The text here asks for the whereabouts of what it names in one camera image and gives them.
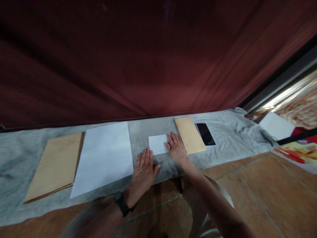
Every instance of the left hand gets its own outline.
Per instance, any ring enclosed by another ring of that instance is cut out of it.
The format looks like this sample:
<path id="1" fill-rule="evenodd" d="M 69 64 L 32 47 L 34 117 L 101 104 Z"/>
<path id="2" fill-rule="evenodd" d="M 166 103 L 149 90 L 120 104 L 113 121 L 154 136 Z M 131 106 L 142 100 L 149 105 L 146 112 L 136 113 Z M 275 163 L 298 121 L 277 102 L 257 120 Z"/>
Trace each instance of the left hand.
<path id="1" fill-rule="evenodd" d="M 149 148 L 139 154 L 133 170 L 132 182 L 124 192 L 124 200 L 129 208 L 132 208 L 150 189 L 160 167 L 161 165 L 158 164 L 153 169 L 153 151 Z"/>

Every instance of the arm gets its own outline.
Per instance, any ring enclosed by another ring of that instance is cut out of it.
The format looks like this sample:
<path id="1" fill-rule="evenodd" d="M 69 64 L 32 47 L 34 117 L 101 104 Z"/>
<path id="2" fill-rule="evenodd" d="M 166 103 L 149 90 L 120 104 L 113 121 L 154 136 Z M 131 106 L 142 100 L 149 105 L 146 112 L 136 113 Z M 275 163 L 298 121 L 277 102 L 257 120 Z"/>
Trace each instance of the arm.
<path id="1" fill-rule="evenodd" d="M 125 203 L 131 209 L 142 195 L 150 189 L 160 165 L 153 169 L 153 152 L 150 149 L 139 154 L 136 161 L 132 182 L 123 192 Z M 100 215 L 86 225 L 76 237 L 110 237 L 116 226 L 123 220 L 119 206 L 113 201 Z"/>
<path id="2" fill-rule="evenodd" d="M 237 211 L 187 157 L 186 149 L 181 138 L 176 136 L 173 132 L 167 136 L 169 142 L 165 145 L 169 155 L 186 173 L 222 236 L 256 237 Z"/>

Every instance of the maroon curtain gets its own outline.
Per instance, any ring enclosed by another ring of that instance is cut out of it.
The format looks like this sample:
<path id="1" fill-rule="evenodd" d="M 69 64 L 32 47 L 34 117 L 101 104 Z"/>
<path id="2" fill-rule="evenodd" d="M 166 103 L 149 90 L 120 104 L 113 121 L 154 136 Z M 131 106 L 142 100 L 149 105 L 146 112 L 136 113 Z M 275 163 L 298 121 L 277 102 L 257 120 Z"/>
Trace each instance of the maroon curtain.
<path id="1" fill-rule="evenodd" d="M 317 33 L 315 0 L 0 6 L 7 128 L 232 108 Z"/>

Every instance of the gray cloth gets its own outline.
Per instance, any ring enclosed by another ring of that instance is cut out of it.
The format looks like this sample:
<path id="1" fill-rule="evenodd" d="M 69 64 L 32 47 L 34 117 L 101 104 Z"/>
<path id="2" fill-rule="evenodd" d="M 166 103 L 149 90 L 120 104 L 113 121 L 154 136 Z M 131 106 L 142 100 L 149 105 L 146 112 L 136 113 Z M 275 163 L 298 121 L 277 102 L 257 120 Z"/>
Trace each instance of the gray cloth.
<path id="1" fill-rule="evenodd" d="M 214 147 L 207 147 L 204 152 L 189 156 L 200 170 L 268 152 L 277 147 L 277 142 L 258 124 L 246 119 L 245 114 L 246 111 L 236 107 L 219 112 L 129 121 L 133 161 L 135 163 L 137 155 L 149 147 L 148 136 L 177 132 L 173 119 L 185 116 L 190 116 L 195 123 L 206 123 L 217 144 Z M 42 216 L 52 210 L 93 201 L 101 196 L 124 190 L 130 183 L 131 176 L 72 199 L 69 199 L 71 188 L 68 188 L 23 205 L 48 139 L 109 124 L 113 122 L 1 133 L 0 226 L 19 223 L 27 218 Z M 155 183 L 184 174 L 168 154 L 155 155 L 153 160 L 154 163 L 161 164 Z"/>

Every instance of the black rod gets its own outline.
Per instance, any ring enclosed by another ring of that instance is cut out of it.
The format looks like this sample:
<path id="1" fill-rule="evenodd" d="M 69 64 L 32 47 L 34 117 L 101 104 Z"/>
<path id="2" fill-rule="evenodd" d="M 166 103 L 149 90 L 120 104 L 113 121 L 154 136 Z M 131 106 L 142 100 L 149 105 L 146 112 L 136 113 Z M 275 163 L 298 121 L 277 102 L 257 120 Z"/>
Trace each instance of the black rod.
<path id="1" fill-rule="evenodd" d="M 314 128 L 314 129 L 299 133 L 297 135 L 293 135 L 291 137 L 287 137 L 287 138 L 278 140 L 277 143 L 279 145 L 285 145 L 285 144 L 288 144 L 288 143 L 291 143 L 291 142 L 294 142 L 294 141 L 297 141 L 297 140 L 300 140 L 300 139 L 305 139 L 307 137 L 311 137 L 311 136 L 315 136 L 315 135 L 317 135 L 317 128 Z"/>

